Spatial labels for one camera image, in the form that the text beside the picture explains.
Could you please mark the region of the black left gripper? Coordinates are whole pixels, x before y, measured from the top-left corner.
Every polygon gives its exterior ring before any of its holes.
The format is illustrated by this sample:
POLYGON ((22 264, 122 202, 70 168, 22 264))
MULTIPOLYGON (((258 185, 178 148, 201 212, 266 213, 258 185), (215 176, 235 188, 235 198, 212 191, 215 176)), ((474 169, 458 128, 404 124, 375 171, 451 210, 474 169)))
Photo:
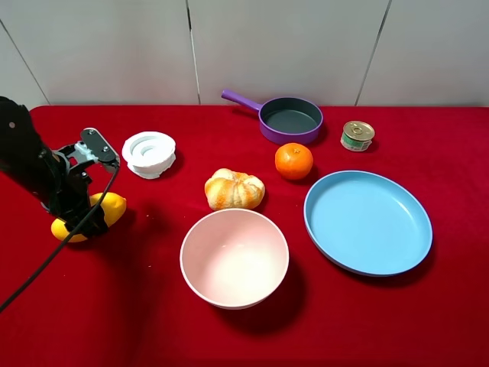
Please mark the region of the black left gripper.
POLYGON ((84 143, 66 145, 57 151, 44 147, 40 161, 53 178, 48 185, 47 198, 43 205, 55 217, 51 232, 57 238, 67 238, 77 225, 80 229, 75 238, 91 238, 108 231, 105 214, 97 202, 97 196, 89 195, 88 186, 92 179, 86 168, 98 162, 84 143))

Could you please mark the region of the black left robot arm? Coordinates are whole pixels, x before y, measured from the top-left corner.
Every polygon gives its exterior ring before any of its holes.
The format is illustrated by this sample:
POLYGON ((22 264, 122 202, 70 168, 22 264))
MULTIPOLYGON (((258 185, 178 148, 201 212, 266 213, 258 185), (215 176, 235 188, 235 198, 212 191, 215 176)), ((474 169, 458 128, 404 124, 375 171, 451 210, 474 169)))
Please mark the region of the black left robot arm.
POLYGON ((1 98, 1 172, 35 196, 57 220, 60 229, 89 238, 108 230, 103 209, 94 213, 86 169, 102 164, 109 172, 120 167, 113 147, 95 128, 85 128, 81 140, 58 150, 50 149, 34 128, 28 109, 1 98))

